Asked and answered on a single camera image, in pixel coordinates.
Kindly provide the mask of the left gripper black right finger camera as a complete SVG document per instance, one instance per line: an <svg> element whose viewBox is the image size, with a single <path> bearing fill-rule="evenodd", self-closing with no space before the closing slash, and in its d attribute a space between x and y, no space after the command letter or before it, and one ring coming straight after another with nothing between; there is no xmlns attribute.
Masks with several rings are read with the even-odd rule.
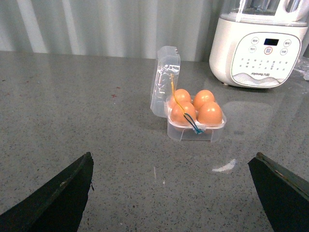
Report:
<svg viewBox="0 0 309 232"><path fill-rule="evenodd" d="M248 165L273 231L307 232L309 182L261 152L258 152Z"/></svg>

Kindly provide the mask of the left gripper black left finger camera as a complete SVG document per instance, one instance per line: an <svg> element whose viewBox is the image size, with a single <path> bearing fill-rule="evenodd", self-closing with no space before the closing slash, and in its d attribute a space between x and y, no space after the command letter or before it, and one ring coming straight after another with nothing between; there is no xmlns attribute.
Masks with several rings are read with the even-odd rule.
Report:
<svg viewBox="0 0 309 232"><path fill-rule="evenodd" d="M92 187L94 161L86 152L0 216L2 232L76 232Z"/></svg>

